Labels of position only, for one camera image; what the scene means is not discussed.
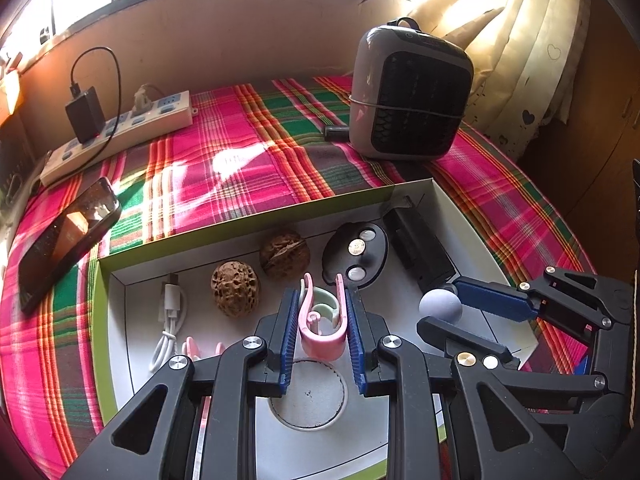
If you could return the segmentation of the white knob hook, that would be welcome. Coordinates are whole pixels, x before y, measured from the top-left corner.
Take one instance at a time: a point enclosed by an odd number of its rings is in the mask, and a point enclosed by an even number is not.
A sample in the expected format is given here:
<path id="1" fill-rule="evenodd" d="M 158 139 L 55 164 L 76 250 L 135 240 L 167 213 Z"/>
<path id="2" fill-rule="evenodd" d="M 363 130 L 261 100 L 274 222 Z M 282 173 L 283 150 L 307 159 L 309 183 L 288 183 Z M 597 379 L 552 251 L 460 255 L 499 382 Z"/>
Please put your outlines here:
<path id="1" fill-rule="evenodd" d="M 419 302 L 422 318 L 432 316 L 450 324 L 456 324 L 462 317 L 462 302 L 453 284 L 434 288 L 426 292 Z"/>

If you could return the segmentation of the black smartphone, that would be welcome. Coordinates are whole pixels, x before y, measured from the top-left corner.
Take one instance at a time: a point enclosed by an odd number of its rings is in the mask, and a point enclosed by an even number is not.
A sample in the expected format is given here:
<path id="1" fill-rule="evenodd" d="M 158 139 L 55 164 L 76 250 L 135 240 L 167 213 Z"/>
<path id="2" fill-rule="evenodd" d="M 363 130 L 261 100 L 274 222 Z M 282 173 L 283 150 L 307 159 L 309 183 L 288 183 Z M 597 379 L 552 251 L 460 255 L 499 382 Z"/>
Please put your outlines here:
<path id="1" fill-rule="evenodd" d="M 24 315 L 31 315 L 52 287 L 116 224 L 122 205 L 110 180 L 100 177 L 77 196 L 32 243 L 18 266 Z"/>

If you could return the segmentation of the white power strip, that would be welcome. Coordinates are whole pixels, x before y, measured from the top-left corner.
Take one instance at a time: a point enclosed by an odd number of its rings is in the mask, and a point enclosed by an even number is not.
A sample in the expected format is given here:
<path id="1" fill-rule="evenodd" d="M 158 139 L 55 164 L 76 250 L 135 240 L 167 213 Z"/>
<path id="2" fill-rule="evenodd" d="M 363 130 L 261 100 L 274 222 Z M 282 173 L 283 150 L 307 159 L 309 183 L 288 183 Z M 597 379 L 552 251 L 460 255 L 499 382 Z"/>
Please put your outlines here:
<path id="1" fill-rule="evenodd" d="M 39 180 L 49 186 L 68 174 L 100 162 L 138 144 L 192 125 L 194 108 L 189 91 L 165 96 L 152 102 L 147 112 L 132 110 L 110 119 L 101 133 L 86 143 L 77 139 L 60 146 L 49 156 Z"/>

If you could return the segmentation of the orange storage box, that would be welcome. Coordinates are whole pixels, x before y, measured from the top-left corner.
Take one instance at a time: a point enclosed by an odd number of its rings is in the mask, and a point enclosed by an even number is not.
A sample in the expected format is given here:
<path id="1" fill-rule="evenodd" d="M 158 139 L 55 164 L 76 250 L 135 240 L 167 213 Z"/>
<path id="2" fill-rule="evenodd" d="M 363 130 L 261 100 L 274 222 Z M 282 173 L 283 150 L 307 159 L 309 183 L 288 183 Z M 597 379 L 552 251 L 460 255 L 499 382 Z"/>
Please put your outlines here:
<path id="1" fill-rule="evenodd" d="M 12 70 L 0 82 L 0 125 L 14 114 L 20 94 L 20 75 L 17 70 Z"/>

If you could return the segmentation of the black heater plug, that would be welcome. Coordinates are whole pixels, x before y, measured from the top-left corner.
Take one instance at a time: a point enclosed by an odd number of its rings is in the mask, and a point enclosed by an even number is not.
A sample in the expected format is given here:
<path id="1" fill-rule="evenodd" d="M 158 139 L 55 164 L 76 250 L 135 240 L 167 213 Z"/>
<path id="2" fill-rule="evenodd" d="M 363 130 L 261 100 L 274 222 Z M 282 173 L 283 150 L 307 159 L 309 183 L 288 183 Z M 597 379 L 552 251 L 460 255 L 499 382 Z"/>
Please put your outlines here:
<path id="1" fill-rule="evenodd" d="M 348 143 L 349 126 L 325 125 L 323 127 L 323 137 L 328 142 Z"/>

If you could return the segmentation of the black oval button remote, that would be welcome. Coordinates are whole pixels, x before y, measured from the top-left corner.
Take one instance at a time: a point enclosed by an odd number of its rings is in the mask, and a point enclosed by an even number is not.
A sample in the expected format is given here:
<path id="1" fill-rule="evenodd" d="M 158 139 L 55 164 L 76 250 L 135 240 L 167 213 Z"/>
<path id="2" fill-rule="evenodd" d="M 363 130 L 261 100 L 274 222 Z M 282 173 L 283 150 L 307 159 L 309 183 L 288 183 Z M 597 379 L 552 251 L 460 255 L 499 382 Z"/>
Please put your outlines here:
<path id="1" fill-rule="evenodd" d="M 346 287 L 368 287 L 382 273 L 387 254 L 387 235 L 376 223 L 343 223 L 324 246 L 322 278 L 333 285 L 341 274 Z"/>

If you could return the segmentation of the grey portable heater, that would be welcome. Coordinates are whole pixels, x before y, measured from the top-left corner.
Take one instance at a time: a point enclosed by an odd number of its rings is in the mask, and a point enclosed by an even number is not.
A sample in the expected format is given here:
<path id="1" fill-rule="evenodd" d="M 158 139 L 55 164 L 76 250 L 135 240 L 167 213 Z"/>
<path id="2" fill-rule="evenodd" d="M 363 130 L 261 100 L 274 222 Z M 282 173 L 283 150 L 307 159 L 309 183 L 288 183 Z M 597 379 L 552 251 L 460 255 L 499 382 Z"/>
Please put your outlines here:
<path id="1" fill-rule="evenodd" d="M 463 49 L 422 32 L 413 18 L 370 29 L 358 44 L 349 96 L 349 143 L 362 156 L 435 159 L 450 149 L 471 92 Z"/>

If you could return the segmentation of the plaid bed cover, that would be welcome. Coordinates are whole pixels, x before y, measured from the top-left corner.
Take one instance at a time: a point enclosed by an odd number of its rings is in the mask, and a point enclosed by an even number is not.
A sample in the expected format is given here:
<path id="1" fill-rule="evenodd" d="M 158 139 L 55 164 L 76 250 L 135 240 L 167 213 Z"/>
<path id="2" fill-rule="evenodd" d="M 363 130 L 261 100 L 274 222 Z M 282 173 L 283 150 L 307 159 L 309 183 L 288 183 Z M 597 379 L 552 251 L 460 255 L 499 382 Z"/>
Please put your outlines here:
<path id="1" fill-rule="evenodd" d="M 102 429 L 91 349 L 99 258 L 201 226 L 366 188 L 434 178 L 512 284 L 555 264 L 591 263 L 518 166 L 469 126 L 434 162 L 375 162 L 323 139 L 348 117 L 349 77 L 277 79 L 196 94 L 189 127 L 118 154 L 41 193 L 9 252 L 1 299 L 1 380 L 30 459 L 61 477 Z M 17 268 L 32 241 L 84 188 L 107 177 L 122 203 L 108 237 L 60 281 L 41 312 L 21 315 Z"/>

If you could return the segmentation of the pitted round walnut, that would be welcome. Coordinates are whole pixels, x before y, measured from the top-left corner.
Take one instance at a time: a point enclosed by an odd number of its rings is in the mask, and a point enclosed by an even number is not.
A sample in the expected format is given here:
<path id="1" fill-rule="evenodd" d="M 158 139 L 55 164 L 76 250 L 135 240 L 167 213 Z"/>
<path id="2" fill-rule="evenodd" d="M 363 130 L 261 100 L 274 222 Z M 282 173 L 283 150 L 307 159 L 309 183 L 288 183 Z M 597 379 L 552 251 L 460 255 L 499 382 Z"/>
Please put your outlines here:
<path id="1" fill-rule="evenodd" d="M 259 304 L 260 283 L 247 263 L 231 260 L 216 267 L 210 279 L 214 303 L 229 318 L 244 318 Z"/>

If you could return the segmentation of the wrinkled brown walnut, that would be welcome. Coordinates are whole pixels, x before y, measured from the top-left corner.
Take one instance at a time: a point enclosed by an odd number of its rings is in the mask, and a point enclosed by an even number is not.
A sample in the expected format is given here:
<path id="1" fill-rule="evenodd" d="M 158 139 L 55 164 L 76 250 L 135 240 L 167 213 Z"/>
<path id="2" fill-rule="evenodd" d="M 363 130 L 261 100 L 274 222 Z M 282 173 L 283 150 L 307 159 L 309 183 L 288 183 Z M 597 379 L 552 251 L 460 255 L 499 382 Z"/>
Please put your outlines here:
<path id="1" fill-rule="evenodd" d="M 292 230 L 268 237 L 259 251 L 259 263 L 264 273 L 275 281 L 301 278 L 310 263 L 306 240 Z"/>

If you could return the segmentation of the black charger adapter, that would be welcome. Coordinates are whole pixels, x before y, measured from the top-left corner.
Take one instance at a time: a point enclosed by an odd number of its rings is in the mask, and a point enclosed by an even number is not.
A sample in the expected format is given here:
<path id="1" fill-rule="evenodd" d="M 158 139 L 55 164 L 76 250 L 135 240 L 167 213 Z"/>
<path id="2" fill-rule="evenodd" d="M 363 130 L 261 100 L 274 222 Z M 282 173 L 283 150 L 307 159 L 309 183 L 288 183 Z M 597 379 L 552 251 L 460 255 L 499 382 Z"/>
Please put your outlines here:
<path id="1" fill-rule="evenodd" d="M 73 82 L 70 93 L 72 100 L 66 104 L 66 115 L 78 142 L 85 144 L 102 132 L 105 126 L 103 110 L 96 88 L 81 91 L 79 84 Z"/>

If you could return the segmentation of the cream heart curtain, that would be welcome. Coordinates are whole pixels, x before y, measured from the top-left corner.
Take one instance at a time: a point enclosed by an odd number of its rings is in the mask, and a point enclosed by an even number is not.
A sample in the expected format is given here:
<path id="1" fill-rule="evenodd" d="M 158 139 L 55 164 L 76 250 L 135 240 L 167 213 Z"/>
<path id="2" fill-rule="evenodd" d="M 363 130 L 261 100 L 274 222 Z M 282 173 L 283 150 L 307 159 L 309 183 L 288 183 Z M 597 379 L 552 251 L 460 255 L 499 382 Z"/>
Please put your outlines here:
<path id="1" fill-rule="evenodd" d="M 426 32 L 458 42 L 474 65 L 465 122 L 517 160 L 570 99 L 590 0 L 414 0 Z"/>

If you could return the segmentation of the white plug in strip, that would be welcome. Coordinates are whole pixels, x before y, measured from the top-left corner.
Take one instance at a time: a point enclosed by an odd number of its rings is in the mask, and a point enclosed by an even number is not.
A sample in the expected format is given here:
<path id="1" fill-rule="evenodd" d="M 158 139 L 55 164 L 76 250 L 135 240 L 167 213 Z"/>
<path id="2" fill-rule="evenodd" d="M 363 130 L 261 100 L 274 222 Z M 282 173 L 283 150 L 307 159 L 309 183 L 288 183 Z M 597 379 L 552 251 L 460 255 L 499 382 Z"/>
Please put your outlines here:
<path id="1" fill-rule="evenodd" d="M 165 95 L 163 90 L 160 90 L 155 84 L 142 84 L 139 89 L 134 92 L 134 106 L 131 111 L 134 116 L 142 115 L 148 112 L 152 106 L 153 101 L 149 96 L 149 91 L 155 91 L 161 98 Z"/>

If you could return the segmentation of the black rectangular device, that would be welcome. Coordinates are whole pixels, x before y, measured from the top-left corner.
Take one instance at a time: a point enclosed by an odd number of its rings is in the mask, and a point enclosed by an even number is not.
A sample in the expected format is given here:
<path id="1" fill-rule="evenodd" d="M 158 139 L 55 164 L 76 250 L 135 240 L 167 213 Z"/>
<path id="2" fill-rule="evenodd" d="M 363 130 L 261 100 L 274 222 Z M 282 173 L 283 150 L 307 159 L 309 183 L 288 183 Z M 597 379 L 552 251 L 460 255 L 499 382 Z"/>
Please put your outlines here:
<path id="1" fill-rule="evenodd" d="M 393 202 L 382 215 L 390 244 L 424 294 L 441 288 L 457 269 L 410 197 Z"/>

